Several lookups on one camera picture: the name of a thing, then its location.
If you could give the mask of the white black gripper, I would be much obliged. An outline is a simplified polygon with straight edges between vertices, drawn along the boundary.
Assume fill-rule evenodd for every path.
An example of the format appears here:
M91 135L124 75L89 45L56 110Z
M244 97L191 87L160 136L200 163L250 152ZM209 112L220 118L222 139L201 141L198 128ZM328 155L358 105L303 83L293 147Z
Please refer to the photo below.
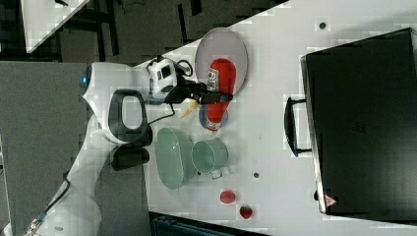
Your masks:
M177 86L178 76L191 77L194 74L191 63L187 60L174 60L157 56L146 66L149 74L149 98L150 104L161 104L166 96ZM193 85L194 92L208 92L208 87L204 83ZM203 93L196 98L198 104L216 104L229 102L233 99L232 94Z

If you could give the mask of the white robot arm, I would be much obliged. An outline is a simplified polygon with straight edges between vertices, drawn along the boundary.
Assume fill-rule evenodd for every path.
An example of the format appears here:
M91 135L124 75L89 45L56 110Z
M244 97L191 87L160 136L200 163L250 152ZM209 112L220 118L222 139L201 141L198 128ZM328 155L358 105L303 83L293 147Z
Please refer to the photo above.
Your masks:
M219 104L233 95L192 81L186 60L158 56L145 66L94 62L82 81L82 99L92 110L86 137L63 184L23 236L97 236L101 212L95 185L107 156L118 148L146 147L151 120L146 105L173 106L190 98Z

